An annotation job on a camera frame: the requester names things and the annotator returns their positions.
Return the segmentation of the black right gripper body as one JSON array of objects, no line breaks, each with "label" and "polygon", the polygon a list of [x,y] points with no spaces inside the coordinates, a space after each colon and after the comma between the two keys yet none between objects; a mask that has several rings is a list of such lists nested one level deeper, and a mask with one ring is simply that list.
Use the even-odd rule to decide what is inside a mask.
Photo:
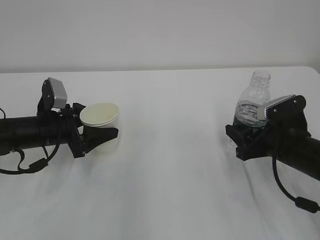
[{"label": "black right gripper body", "polygon": [[237,144],[236,157],[242,161],[250,159],[271,157],[274,150],[273,127],[267,124],[254,132],[253,128],[239,126],[235,127],[240,136]]}]

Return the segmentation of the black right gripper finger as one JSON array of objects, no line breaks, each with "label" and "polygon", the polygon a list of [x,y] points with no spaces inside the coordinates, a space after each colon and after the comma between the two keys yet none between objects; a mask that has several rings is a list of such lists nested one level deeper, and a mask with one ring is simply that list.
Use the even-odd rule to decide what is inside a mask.
[{"label": "black right gripper finger", "polygon": [[225,133],[237,147],[243,147],[248,142],[248,137],[250,137],[250,128],[243,125],[227,124]]}]

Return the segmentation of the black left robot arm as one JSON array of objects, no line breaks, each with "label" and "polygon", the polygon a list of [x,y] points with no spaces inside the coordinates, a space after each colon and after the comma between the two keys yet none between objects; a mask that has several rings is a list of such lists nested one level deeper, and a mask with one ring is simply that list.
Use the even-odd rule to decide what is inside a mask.
[{"label": "black left robot arm", "polygon": [[84,157],[96,147],[118,137],[116,127],[85,126],[80,120],[84,105],[67,104],[60,111],[38,112],[36,116],[0,120],[0,155],[14,150],[67,144],[74,158]]}]

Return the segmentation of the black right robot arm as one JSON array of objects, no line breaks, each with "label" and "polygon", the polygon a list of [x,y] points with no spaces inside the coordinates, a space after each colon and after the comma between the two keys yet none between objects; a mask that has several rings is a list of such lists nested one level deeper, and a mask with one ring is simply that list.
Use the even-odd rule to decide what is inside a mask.
[{"label": "black right robot arm", "polygon": [[252,129],[226,125],[225,132],[236,144],[236,157],[242,161],[272,157],[309,177],[320,179],[320,141],[301,129],[267,125]]}]

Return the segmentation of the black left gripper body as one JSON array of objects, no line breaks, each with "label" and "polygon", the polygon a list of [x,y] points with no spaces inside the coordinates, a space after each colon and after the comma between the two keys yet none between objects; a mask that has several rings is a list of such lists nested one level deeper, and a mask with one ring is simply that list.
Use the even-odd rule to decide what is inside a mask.
[{"label": "black left gripper body", "polygon": [[80,120],[80,113],[73,112],[72,106],[73,105],[66,104],[65,107],[60,110],[61,142],[68,144],[74,158],[81,158],[86,154],[86,144],[78,130],[83,124]]}]

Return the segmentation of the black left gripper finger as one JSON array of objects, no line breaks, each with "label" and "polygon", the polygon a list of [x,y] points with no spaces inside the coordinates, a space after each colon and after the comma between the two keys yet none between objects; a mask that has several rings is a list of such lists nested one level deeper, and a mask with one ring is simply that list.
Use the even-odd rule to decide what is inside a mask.
[{"label": "black left gripper finger", "polygon": [[84,127],[82,135],[86,144],[86,153],[92,150],[111,152],[119,142],[119,129],[116,127]]},{"label": "black left gripper finger", "polygon": [[85,108],[86,108],[85,105],[82,105],[82,104],[77,103],[77,102],[72,104],[72,110],[73,110],[74,113],[80,113]]}]

